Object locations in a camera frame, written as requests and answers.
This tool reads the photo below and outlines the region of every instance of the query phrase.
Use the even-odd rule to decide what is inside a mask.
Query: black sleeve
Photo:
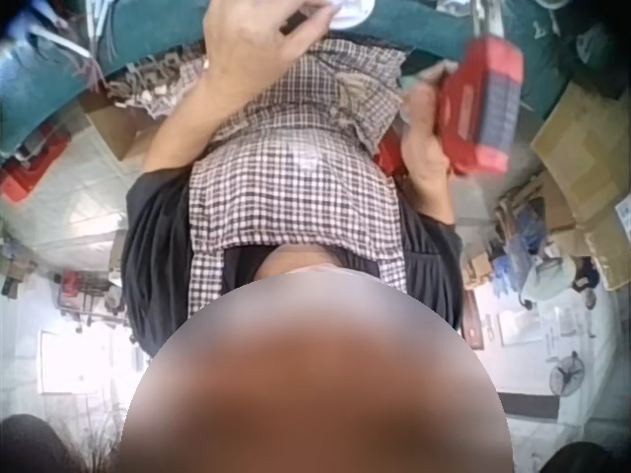
[[[127,194],[123,293],[134,336],[155,357],[187,320],[190,167],[141,175]]]
[[[444,318],[454,329],[462,319],[462,241],[455,226],[419,215],[399,197],[407,294]]]

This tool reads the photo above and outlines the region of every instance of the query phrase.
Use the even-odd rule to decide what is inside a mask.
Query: cardboard box
[[[517,191],[511,200],[514,215],[530,200],[543,198],[545,227],[551,233],[574,229],[576,219],[563,192],[547,170],[536,174],[526,185]]]
[[[79,102],[88,121],[119,161],[144,156],[160,127],[143,110],[119,108],[102,94],[84,92]]]
[[[627,235],[629,243],[631,243],[631,194],[627,195],[622,201],[615,206],[624,233]]]
[[[549,235],[548,240],[559,247],[561,254],[568,254],[575,257],[592,256],[592,251],[585,239],[585,234],[580,229],[557,232]]]
[[[493,266],[486,252],[471,258],[461,269],[464,288],[471,291],[485,283],[491,274]]]
[[[570,84],[531,143],[611,291],[631,280],[631,247],[614,208],[629,193],[629,102],[628,91],[612,101]]]
[[[489,261],[489,255],[482,253],[471,259],[471,266],[477,279],[482,279],[493,274],[493,266]]]

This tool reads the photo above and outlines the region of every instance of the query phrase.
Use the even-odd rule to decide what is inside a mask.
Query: white object
[[[97,7],[100,7],[97,11],[97,32],[95,33],[97,38],[103,36],[105,19],[107,18],[107,9],[109,8],[109,5],[111,5],[111,3],[106,0],[101,5],[97,5]]]
[[[532,26],[534,27],[534,39],[541,39],[546,36],[545,30],[541,27],[539,22],[532,22]]]
[[[86,28],[88,29],[88,39],[90,43],[95,38],[95,11],[92,0],[86,0]]]
[[[631,243],[631,194],[627,195],[615,206],[615,211],[618,213],[618,217],[624,228],[624,233],[627,234],[627,238]]]
[[[436,11],[454,15],[455,17],[468,17],[471,15],[470,0],[439,0],[436,5]]]
[[[548,10],[559,10],[565,7],[572,0],[534,0],[541,7],[546,8]]]
[[[72,42],[71,40],[60,36],[59,34],[50,32],[49,30],[47,30],[44,27],[41,27],[40,25],[32,25],[29,31],[31,32],[31,34],[34,34],[35,36],[40,36],[40,37],[43,37],[44,39],[48,39],[49,41],[54,42],[55,44],[59,44],[60,46],[63,46],[72,51],[75,51],[77,54],[80,54],[88,59],[92,58],[92,54],[85,47],[82,47],[79,44],[76,44]]]
[[[332,30],[349,30],[364,23],[373,14],[376,0],[330,0],[342,9],[331,22]]]
[[[522,288],[522,300],[539,303],[561,294],[572,286],[576,263],[565,256],[532,265]]]
[[[68,30],[68,22],[60,18],[46,0],[35,0],[32,6],[60,30]]]

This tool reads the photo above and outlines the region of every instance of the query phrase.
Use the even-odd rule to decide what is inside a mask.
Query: finger
[[[301,7],[309,5],[312,7],[326,7],[330,5],[328,0],[253,0],[261,5],[261,8],[265,10],[265,14],[274,23],[275,26],[280,26],[285,21],[298,12]]]
[[[433,86],[438,86],[443,82],[445,76],[452,74],[457,69],[457,64],[452,61],[439,61],[432,67],[422,70],[417,74],[417,78]]]
[[[302,56],[312,44],[321,39],[331,25],[339,7],[328,5],[319,8],[299,27],[285,37],[283,48],[285,57],[294,61]]]
[[[420,83],[407,97],[407,111],[410,128],[417,136],[427,137],[434,134],[437,108],[436,88]]]

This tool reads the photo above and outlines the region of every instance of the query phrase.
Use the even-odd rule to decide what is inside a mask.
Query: clutter
[[[543,203],[543,222],[549,234],[574,229],[576,220],[561,189],[547,170],[536,174],[509,197],[513,213],[518,215],[524,206],[538,199]]]
[[[493,274],[493,266],[486,252],[471,258],[461,270],[464,288],[468,291],[488,281]]]
[[[622,228],[627,234],[627,239],[631,243],[631,194],[627,195],[622,201],[615,206],[615,211],[622,223]]]
[[[471,350],[484,350],[484,335],[482,333],[482,320],[473,291],[464,292],[464,304],[462,310],[462,338]]]
[[[570,84],[531,143],[561,189],[605,287],[631,280],[631,248],[615,206],[629,194],[629,94],[618,101]]]
[[[107,277],[112,284],[122,288],[122,252],[127,238],[127,230],[118,230],[114,236],[114,242],[109,253],[109,276]]]
[[[59,46],[59,52],[72,64],[77,74],[85,74],[88,88],[96,90],[105,77],[97,57],[97,39],[94,35],[94,0],[86,0],[86,22],[90,45],[80,44],[73,22],[60,18],[45,0],[35,0],[9,24],[8,37],[16,42],[27,42],[37,48],[39,40],[47,40]],[[44,22],[52,27],[47,28]]]
[[[156,119],[168,116],[204,70],[201,44],[179,46],[127,64],[107,81],[107,95],[121,108],[143,108]]]
[[[545,243],[547,228],[543,221],[544,204],[538,198],[516,212],[517,232],[528,254],[537,254]]]
[[[0,168],[0,194],[10,202],[26,199],[70,142],[62,127],[55,127],[53,132],[53,128],[44,123],[38,130],[45,139],[36,147],[37,154],[33,156],[29,151],[27,159],[9,161]]]
[[[144,155],[160,126],[143,110],[121,109],[103,94],[85,92],[79,102],[88,121],[119,161]]]
[[[532,265],[522,288],[522,300],[539,303],[561,294],[572,286],[576,263],[570,256],[551,258]]]
[[[509,292],[516,293],[517,287],[515,272],[511,264],[511,259],[506,253],[492,260],[493,276],[491,282],[493,284],[493,294],[496,298],[507,295]]]
[[[89,325],[93,319],[126,323],[121,290],[107,280],[107,273],[64,271],[60,277],[57,308],[62,315],[87,315]]]
[[[563,254],[574,257],[592,256],[585,240],[585,234],[580,229],[565,230],[548,235],[548,241],[556,244]]]
[[[532,27],[534,28],[535,39],[541,39],[547,36],[547,32],[539,25],[539,22],[532,22]]]
[[[468,17],[471,15],[471,0],[438,0],[436,10],[455,17]]]
[[[332,30],[349,30],[364,23],[373,14],[376,0],[329,0],[329,3],[339,6],[340,11],[333,17],[330,28]],[[309,16],[320,6],[305,6],[300,12]]]
[[[15,300],[21,283],[36,269],[33,252],[6,233],[0,221],[0,294]]]
[[[105,35],[105,49],[111,60],[116,52],[113,43],[112,14],[116,0],[86,0],[86,26],[90,51],[97,57],[99,44]]]
[[[511,266],[511,285],[520,290],[526,281],[532,258],[526,242],[519,233],[518,222],[508,199],[500,201],[495,213],[502,233],[504,249]]]

